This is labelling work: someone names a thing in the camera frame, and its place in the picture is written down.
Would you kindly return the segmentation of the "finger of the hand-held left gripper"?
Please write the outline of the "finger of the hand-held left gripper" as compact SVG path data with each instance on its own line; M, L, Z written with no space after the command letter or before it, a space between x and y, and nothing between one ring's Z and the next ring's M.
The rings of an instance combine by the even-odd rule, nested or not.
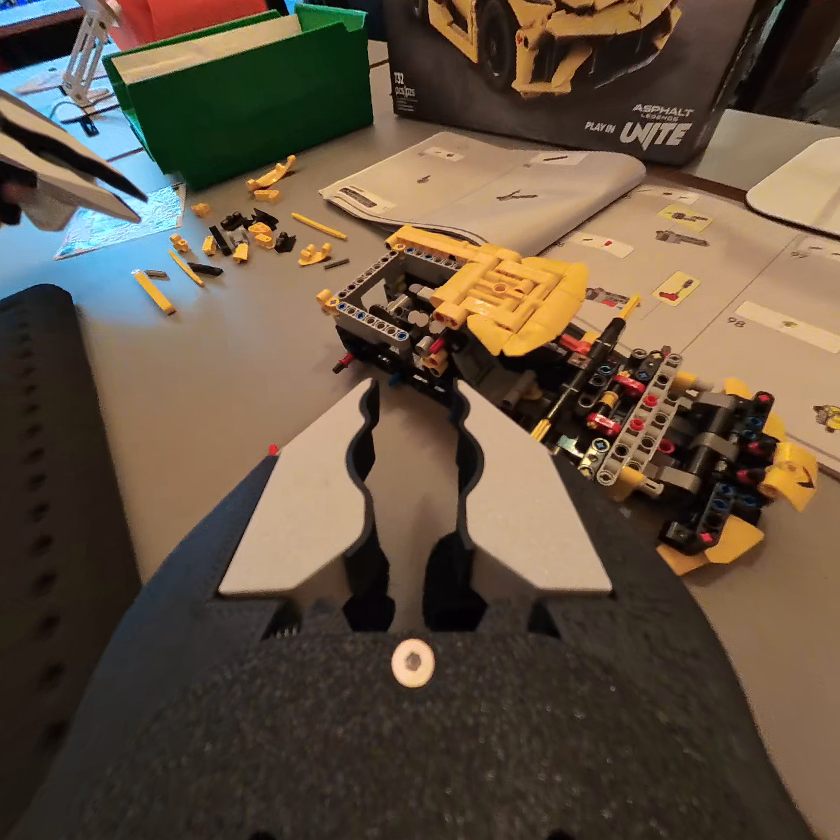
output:
M2 181L21 189L2 211L5 224L18 224L26 217L41 230L64 228L78 208L137 224L140 216L129 204L95 182L65 166L51 163L3 134L1 138Z
M6 91L1 92L1 124L1 138L5 134L40 158L65 166L96 184L103 182L136 200L148 200L141 189L110 163L56 122Z

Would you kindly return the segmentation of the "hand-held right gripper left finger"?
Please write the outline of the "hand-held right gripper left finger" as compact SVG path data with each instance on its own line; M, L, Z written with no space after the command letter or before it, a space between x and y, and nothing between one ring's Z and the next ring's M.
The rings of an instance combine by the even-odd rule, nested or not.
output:
M275 458L218 587L229 599L276 597L299 614L337 607L352 629L388 629L390 564L371 493L380 385L367 378Z

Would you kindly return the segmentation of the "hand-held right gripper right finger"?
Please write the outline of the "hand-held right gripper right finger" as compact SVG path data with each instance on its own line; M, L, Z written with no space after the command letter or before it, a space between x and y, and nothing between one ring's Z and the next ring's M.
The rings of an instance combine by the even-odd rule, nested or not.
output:
M550 452L458 380L455 528L429 554L424 623L477 629L488 607L610 595L613 585Z

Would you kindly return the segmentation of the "yellow black brick car model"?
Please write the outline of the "yellow black brick car model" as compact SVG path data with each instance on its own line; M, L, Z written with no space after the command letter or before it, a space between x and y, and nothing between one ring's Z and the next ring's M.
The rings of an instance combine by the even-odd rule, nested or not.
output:
M371 364L445 405L471 385L615 501L661 500L657 551L678 575L757 545L773 501L803 511L814 498L816 457L788 438L772 393L703 380L667 344L621 348L641 297L618 297L612 320L584 332L580 262L410 225L385 242L373 266L317 295L345 350L334 373Z

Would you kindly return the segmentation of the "instruction booklet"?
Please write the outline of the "instruction booklet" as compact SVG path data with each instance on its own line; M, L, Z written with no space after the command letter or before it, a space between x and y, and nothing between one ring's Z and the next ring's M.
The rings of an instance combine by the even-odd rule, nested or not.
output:
M510 150L450 132L320 195L384 227L584 263L584 329L639 295L627 347L667 344L688 371L773 393L787 434L838 471L837 240L669 182L627 155Z

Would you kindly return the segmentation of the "white neighbouring desk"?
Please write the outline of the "white neighbouring desk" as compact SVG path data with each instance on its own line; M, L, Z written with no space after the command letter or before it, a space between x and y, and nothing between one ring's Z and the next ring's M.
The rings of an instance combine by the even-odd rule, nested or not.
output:
M4 91L21 98L43 115L50 115L55 122L62 123L70 134L106 161L118 161L144 151L112 94L97 106L92 115L98 133L87 136L78 122L81 111L59 90L69 57L60 56L39 60L28 66L13 66L13 60L35 57L36 53L33 50L13 48L11 41L10 38L2 40L2 59L9 66L1 76ZM53 108L57 108L55 114L51 114Z

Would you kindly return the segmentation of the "white lattice stand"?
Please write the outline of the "white lattice stand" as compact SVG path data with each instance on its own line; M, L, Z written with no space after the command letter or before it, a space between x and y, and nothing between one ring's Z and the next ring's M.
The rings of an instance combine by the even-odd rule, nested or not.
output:
M122 7L117 1L79 1L84 12L59 89L87 116L93 114L91 85L110 30L119 26Z

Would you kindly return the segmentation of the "white printed paper stack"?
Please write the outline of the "white printed paper stack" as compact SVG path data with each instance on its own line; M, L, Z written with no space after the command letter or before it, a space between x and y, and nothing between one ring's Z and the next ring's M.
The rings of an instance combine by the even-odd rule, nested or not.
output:
M112 57L118 78L126 85L201 66L213 60L236 56L250 49L272 45L302 34L297 15L269 17L257 22L242 19L244 25L215 34L195 32L194 37L176 44Z

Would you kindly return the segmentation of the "green storage bin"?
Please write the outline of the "green storage bin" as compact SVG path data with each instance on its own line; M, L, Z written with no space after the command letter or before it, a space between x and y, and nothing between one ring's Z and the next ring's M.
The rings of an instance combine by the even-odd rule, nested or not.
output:
M165 174L202 190L373 122L361 2L268 2L269 10L107 56L103 66L138 140ZM112 57L297 15L302 34L131 85Z

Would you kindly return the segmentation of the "yellow black brick pieces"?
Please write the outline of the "yellow black brick pieces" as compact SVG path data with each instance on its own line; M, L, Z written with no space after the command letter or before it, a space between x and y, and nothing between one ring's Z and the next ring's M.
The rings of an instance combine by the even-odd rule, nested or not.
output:
M293 173L297 156L289 154L285 160L274 164L266 173L257 178L250 178L246 181L248 196L257 203L275 203L280 199L277 184ZM203 221L214 215L213 208L208 202L199 202L189 206L193 215ZM280 220L272 213L268 213L261 206L254 206L251 215L234 211L224 218L217 220L216 224L207 226L207 236L203 240L201 252L208 259L217 255L230 258L237 265L244 265L249 262L250 246L256 244L259 248L272 250L276 253L291 252L296 243L296 236L279 228ZM310 245L304 248L299 257L298 264L301 267L313 266L318 263L330 261L332 258L332 241L336 239L344 242L347 235L330 226L321 224L314 219L304 217L299 213L291 213L291 219L304 226L317 230L329 237L328 242L322 247ZM169 257L174 261L178 270L194 282L200 288L205 288L204 277L217 277L223 270L220 266L208 265L201 262L191 262L185 257L191 255L195 248L192 248L181 228L176 230L169 237L170 247L167 251ZM143 289L143 292L154 302L164 315L175 314L176 309L172 301L155 285L155 279L166 279L168 275L159 270L135 269L131 272L132 278Z

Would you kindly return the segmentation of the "black toy car box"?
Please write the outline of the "black toy car box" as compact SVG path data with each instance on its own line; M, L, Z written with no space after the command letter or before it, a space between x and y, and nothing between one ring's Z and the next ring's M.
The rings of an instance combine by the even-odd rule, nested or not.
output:
M774 5L384 2L394 112L682 165L708 145Z

